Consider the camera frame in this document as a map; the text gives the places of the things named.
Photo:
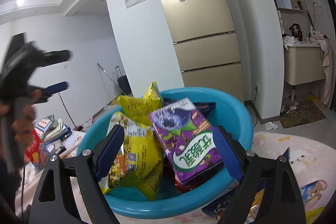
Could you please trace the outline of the person's left hand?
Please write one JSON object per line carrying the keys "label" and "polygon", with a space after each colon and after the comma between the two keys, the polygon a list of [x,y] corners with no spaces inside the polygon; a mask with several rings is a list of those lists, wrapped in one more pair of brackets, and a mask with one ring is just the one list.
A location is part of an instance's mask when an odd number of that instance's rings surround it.
{"label": "person's left hand", "polygon": [[[5,159],[5,145],[2,140],[3,121],[2,117],[10,111],[10,106],[1,101],[1,159]],[[33,137],[30,132],[34,129],[33,121],[36,118],[35,109],[32,104],[26,104],[23,108],[23,118],[15,120],[11,124],[11,129],[15,132],[14,140],[28,146],[32,143]]]}

